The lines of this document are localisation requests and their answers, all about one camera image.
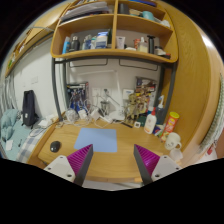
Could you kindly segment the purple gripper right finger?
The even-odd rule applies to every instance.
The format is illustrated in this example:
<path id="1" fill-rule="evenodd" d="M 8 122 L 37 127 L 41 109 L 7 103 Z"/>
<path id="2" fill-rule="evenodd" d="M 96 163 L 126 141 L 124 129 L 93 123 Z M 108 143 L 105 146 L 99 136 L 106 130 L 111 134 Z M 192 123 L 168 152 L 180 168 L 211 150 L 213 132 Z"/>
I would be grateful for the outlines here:
<path id="1" fill-rule="evenodd" d="M 134 145 L 134 157 L 142 178 L 143 185 L 150 184 L 165 176 L 181 170 L 169 156 L 158 156 L 152 151 Z"/>

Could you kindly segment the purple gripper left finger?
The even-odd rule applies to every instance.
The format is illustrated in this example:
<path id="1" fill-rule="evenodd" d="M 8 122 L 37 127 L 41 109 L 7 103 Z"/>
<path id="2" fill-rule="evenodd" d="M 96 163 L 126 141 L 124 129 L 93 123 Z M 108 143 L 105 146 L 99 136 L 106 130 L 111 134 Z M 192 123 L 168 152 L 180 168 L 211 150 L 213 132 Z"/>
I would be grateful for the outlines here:
<path id="1" fill-rule="evenodd" d="M 82 186 L 93 156 L 93 145 L 85 146 L 69 156 L 59 155 L 46 168 L 56 176 Z"/>

